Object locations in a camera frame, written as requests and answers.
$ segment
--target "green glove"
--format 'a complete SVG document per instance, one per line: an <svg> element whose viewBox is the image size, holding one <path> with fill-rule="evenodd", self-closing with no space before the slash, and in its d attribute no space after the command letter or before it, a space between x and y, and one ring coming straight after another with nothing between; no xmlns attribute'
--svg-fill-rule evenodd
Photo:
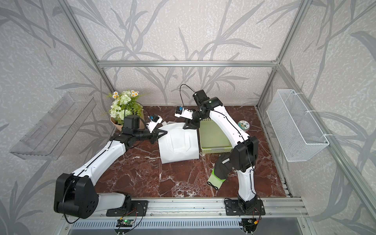
<svg viewBox="0 0 376 235"><path fill-rule="evenodd" d="M228 174L232 170L232 164L230 163L229 157L230 153L223 153L218 158L208 179L208 185L216 190L221 187L222 183L227 179Z"/></svg>

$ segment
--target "metal profile bar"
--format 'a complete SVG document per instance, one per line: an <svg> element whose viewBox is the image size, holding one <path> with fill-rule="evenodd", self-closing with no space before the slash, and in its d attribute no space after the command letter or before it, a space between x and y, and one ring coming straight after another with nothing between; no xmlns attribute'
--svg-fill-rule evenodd
<svg viewBox="0 0 376 235"><path fill-rule="evenodd" d="M309 6L311 5L311 2L312 2L312 0L302 0L302 2L300 3L298 12L296 12L296 16L294 18L294 21L293 21L293 23L290 27L290 30L287 33L286 39L282 44L281 51L279 52L278 57L276 59L277 64L282 63L282 60L285 57L286 52L288 51L288 49L289 49L289 47L290 47L290 45L291 45L291 43L292 43L292 41L293 41L293 39L296 35L296 32L298 31L298 28L302 24L304 16L307 14L307 11L308 11ZM266 85L265 85L265 87L264 87L264 89L261 93L261 97L260 97L260 99L257 103L257 107L259 107L261 105L262 101L264 100L266 91L269 90L271 84L273 83L274 78L275 78L275 69L270 74L269 79L266 82Z"/></svg>
<svg viewBox="0 0 376 235"><path fill-rule="evenodd" d="M56 227L53 235L67 235L71 226L72 225L68 224L64 217L62 217L58 222L58 226Z"/></svg>
<svg viewBox="0 0 376 235"><path fill-rule="evenodd" d="M268 146L269 146L269 149L270 149L270 152L271 152L271 156L273 157L273 161L274 161L274 163L276 165L277 172L279 174L279 178L281 179L281 181L285 181L286 178L285 178L285 174L284 174L284 172L282 170L281 163L279 162L279 159L278 159L278 157L276 155L276 152L275 152L275 150L274 150L274 148L273 148L273 146L271 144L271 141L270 141L269 135L268 135L268 131L266 130L266 126L264 124L264 120L262 119L260 111L259 111L259 109L257 107L256 107L256 113L257 113L257 116L258 116L258 118L260 120L262 129L264 131L266 142L268 143Z"/></svg>
<svg viewBox="0 0 376 235"><path fill-rule="evenodd" d="M275 67L273 61L99 61L99 67Z"/></svg>
<svg viewBox="0 0 376 235"><path fill-rule="evenodd" d="M312 0L302 0L302 2L300 3L300 6L298 9L298 12L296 13L293 24L291 25L290 31L288 32L285 42L282 45L281 51L279 52L279 55L277 58L279 64L282 63L282 60L284 59L288 51L288 48L290 47L296 35L296 32L298 31L305 15L307 14L307 11L308 11L309 6L311 5L311 2Z"/></svg>
<svg viewBox="0 0 376 235"><path fill-rule="evenodd" d="M305 217L305 222L307 223L307 226L309 228L309 231L312 235L317 235L315 228L313 227L312 221L309 217Z"/></svg>
<svg viewBox="0 0 376 235"><path fill-rule="evenodd" d="M269 75L268 81L265 83L264 89L262 90L261 96L260 96L260 98L257 102L257 105L256 105L257 108L261 105L262 101L265 98L265 95L266 95L268 89L270 88L271 84L273 83L274 77L276 75L276 70L277 70L276 66L273 67L273 70L271 71L271 73Z"/></svg>
<svg viewBox="0 0 376 235"><path fill-rule="evenodd" d="M247 218L249 215L226 216L224 198L134 198L147 200L145 218ZM308 217L299 197L262 197L266 215L263 217ZM89 218L106 218L106 211L93 213Z"/></svg>
<svg viewBox="0 0 376 235"><path fill-rule="evenodd" d="M277 65L277 72L281 75L288 88L294 89L297 93L302 92L283 65ZM300 98L309 110L315 110L304 94L301 94ZM311 112L311 114L324 133L332 134L317 112ZM349 156L342 149L337 139L332 135L327 136L327 139L330 143L327 148L331 152L334 160L337 162L338 166L341 168L343 174L352 185L359 199L367 208L373 220L376 222L375 193L364 180L363 176L350 160Z"/></svg>
<svg viewBox="0 0 376 235"><path fill-rule="evenodd" d="M112 83L110 82L110 80L108 79L104 71L98 66L98 59L94 53L94 50L90 46L89 41L86 39L86 36L83 33L83 30L81 29L68 2L66 0L57 0L57 2L59 3L61 12L63 13L63 15L65 15L69 24L72 26L74 32L76 33L78 39L80 40L80 42L82 43L82 46L84 47L86 53L88 54L91 62L94 64L94 67L97 69L99 75L102 77L102 80L104 81L108 89L110 89L111 92L114 92L115 89Z"/></svg>

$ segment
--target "white wire basket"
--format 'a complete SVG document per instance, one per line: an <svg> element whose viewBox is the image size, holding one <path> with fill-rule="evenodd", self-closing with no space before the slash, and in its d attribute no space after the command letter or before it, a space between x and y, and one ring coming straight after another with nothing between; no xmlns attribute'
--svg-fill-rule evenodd
<svg viewBox="0 0 376 235"><path fill-rule="evenodd" d="M307 161L329 145L294 90L277 90L266 113L288 162Z"/></svg>

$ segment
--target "plastic basket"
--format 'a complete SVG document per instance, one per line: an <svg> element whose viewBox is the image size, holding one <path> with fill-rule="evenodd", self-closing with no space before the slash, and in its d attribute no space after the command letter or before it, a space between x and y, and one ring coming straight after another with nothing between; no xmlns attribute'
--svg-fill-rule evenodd
<svg viewBox="0 0 376 235"><path fill-rule="evenodd" d="M329 145L294 90L277 90L266 112L288 162L307 161Z"/></svg>
<svg viewBox="0 0 376 235"><path fill-rule="evenodd" d="M202 153L228 153L232 150L229 139L210 118L201 120L199 135Z"/></svg>

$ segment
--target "black cable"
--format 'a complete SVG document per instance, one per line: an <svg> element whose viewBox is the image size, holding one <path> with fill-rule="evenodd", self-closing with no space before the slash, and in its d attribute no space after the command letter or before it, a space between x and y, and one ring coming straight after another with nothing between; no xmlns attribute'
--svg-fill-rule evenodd
<svg viewBox="0 0 376 235"><path fill-rule="evenodd" d="M147 114L149 115L149 119L150 119L151 115L150 115L150 113L146 110L145 106L144 106L143 104L141 104L140 102L137 102L137 101L129 101L129 102L127 103L127 105L125 106L125 109L124 109L124 118L125 118L125 110L127 109L129 103L138 103L139 105L141 105L142 108L143 108L143 109L147 112Z"/></svg>
<svg viewBox="0 0 376 235"><path fill-rule="evenodd" d="M134 226L133 228L131 228L130 230L128 230L127 232L125 232L125 233L128 233L128 232L130 232L130 231L132 231L133 229L135 229L140 223L141 223L141 221L142 221L142 219L144 218L144 207L142 206L142 217L141 217L141 220L140 220L140 222L138 222L138 224L136 224L136 226Z"/></svg>
<svg viewBox="0 0 376 235"><path fill-rule="evenodd" d="M261 218L261 202L260 202L260 211L259 211L259 221L261 220L262 218Z"/></svg>
<svg viewBox="0 0 376 235"><path fill-rule="evenodd" d="M257 193L256 193L256 188L255 188L255 192L253 192L253 190L252 190L252 177L251 177L251 173L249 173L249 177L251 178L250 179L250 182L251 182L251 192L252 193L254 193L255 194L255 196L257 195Z"/></svg>
<svg viewBox="0 0 376 235"><path fill-rule="evenodd" d="M91 161L91 163L89 163L89 165L87 165L85 168L88 168L95 160L97 160L97 158L99 158L102 154L104 154L106 152L106 150L104 150L101 154L99 154L93 161Z"/></svg>
<svg viewBox="0 0 376 235"><path fill-rule="evenodd" d="M180 99L182 99L182 104L183 104L183 107L184 107L184 102L183 102L183 98L182 98L182 86L183 86L183 85L186 85L189 89L191 89L191 91L193 91L193 93L195 93L195 91L192 90L192 88L190 88L187 84L181 84L181 85L180 85L180 88L179 88Z"/></svg>
<svg viewBox="0 0 376 235"><path fill-rule="evenodd" d="M73 221L73 222L68 221L68 218L67 218L67 215L65 214L65 209L64 209L64 201L65 201L65 197L67 196L67 192L68 192L70 186L72 185L73 181L76 180L76 179L77 179L77 178L74 178L74 179L68 184L68 187L67 187L66 191L64 192L64 196L63 196L63 202L62 202L62 203L63 203L63 215L64 215L64 218L65 218L65 220L67 221L68 224L73 224L73 223L77 222L77 220L80 219L80 218L77 218L77 219L76 219L75 221Z"/></svg>
<svg viewBox="0 0 376 235"><path fill-rule="evenodd" d="M218 111L215 111L215 110L211 110L211 109L206 109L206 110L210 110L210 111L214 111L214 112L217 112L217 113L219 113L219 114L222 114L226 119L227 119L227 121L232 125L232 127L233 128L235 128L235 130L239 133L239 135L241 136L241 138L243 139L243 141L246 141L244 138L243 138L243 136L241 135L241 133L240 133L240 131L230 122L230 120L227 118L227 116L226 115L224 115L223 113L221 113L221 112L218 112Z"/></svg>
<svg viewBox="0 0 376 235"><path fill-rule="evenodd" d="M247 151L247 155L248 155L248 160L249 160L249 163L251 164L252 170L253 170L253 172L254 172L254 173L255 173L255 175L256 175L256 172L255 172L255 168L253 167L253 164L251 163L251 159L249 158L249 152L248 152L248 148L246 148L246 151Z"/></svg>
<svg viewBox="0 0 376 235"><path fill-rule="evenodd" d="M230 198L228 198L228 197L225 197L225 198L223 199L224 206L225 206L226 208L230 208L230 209L231 209L231 207L228 207L228 206L226 205L226 199L227 199L227 200L230 200L230 201L231 201L231 204L232 204L232 199L230 199Z"/></svg>

